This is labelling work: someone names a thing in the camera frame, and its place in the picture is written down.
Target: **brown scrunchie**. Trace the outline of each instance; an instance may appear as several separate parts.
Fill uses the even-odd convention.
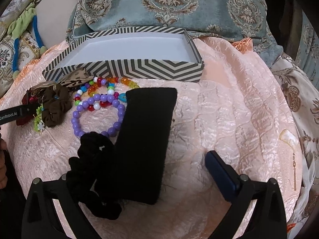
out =
[[[48,87],[43,95],[42,121],[47,127],[55,127],[63,122],[64,114],[72,107],[68,88],[57,84]]]

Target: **person's hand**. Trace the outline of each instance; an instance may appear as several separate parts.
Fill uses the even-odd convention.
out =
[[[3,139],[0,141],[0,189],[3,189],[7,185],[8,178],[5,173],[7,172],[7,168],[4,163],[4,152],[3,150],[7,149],[7,144]]]

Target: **beaded bracelet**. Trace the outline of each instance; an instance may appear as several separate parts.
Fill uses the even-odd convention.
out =
[[[90,97],[94,97],[95,91],[102,86],[107,87],[107,94],[114,95],[116,99],[119,99],[122,102],[126,102],[125,93],[119,94],[114,91],[114,84],[115,83],[122,83],[129,86],[132,89],[139,88],[136,82],[131,81],[130,79],[123,77],[111,77],[103,79],[102,77],[94,77],[93,80],[83,85],[80,90],[77,91],[76,95],[74,96],[75,105],[78,106],[81,102],[81,96],[83,93],[88,92]]]
[[[101,77],[95,77],[90,82],[86,83],[84,86],[81,87],[80,90],[77,91],[75,95],[75,105],[77,106],[77,110],[73,112],[72,116],[72,126],[74,129],[74,134],[78,137],[81,137],[85,134],[83,130],[81,130],[81,125],[79,123],[80,112],[85,110],[94,111],[98,110],[101,107],[106,107],[112,105],[113,107],[117,108],[118,112],[117,115],[119,117],[118,121],[113,123],[113,126],[110,127],[107,131],[102,131],[101,134],[106,137],[115,137],[117,132],[121,128],[121,123],[123,121],[125,115],[125,106],[120,103],[126,102],[125,93],[119,94],[114,91],[114,83],[123,83],[130,88],[139,88],[137,83],[129,80],[128,78],[108,78],[103,79]],[[107,94],[99,94],[95,93],[96,89],[101,86],[107,87]],[[88,92],[90,98],[85,101],[81,101],[81,96],[84,92]]]

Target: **pink textured bedspread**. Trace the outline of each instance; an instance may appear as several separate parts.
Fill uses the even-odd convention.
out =
[[[213,149],[251,179],[275,177],[287,220],[292,214],[301,185],[301,150],[280,86],[256,53],[243,55],[219,38],[194,42],[205,61],[200,83],[134,79],[140,87],[178,90],[161,194],[153,206],[123,202],[123,212],[115,221],[96,218],[81,206],[102,238],[207,238],[229,208],[204,166],[205,153]],[[30,66],[0,102],[0,110],[19,105],[28,88],[44,81],[41,71],[65,48],[65,43],[60,44]],[[58,179],[69,170],[68,159],[77,155],[80,145],[71,114],[72,110],[62,125],[43,133],[34,132],[33,123],[1,127],[25,195],[34,178]],[[85,131],[102,131],[115,115],[113,108],[85,112],[81,123]],[[74,237],[58,205],[57,209],[67,235]],[[235,237],[244,232],[252,210],[253,204]]]

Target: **purple beaded bracelet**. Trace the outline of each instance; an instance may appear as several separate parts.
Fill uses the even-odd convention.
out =
[[[112,127],[110,127],[107,131],[102,131],[101,134],[106,137],[115,137],[117,135],[117,132],[121,128],[121,124],[125,115],[125,106],[121,104],[118,99],[114,99],[113,95],[95,94],[94,97],[90,97],[87,101],[83,101],[81,105],[78,105],[77,110],[74,111],[72,114],[73,118],[71,119],[71,123],[74,129],[75,136],[81,137],[85,134],[85,132],[81,129],[81,125],[79,122],[81,116],[80,112],[92,108],[92,105],[95,106],[96,110],[100,109],[100,107],[97,107],[97,105],[100,106],[98,101],[101,101],[102,103],[111,103],[113,107],[117,108],[117,115],[119,117],[118,121],[114,122]]]

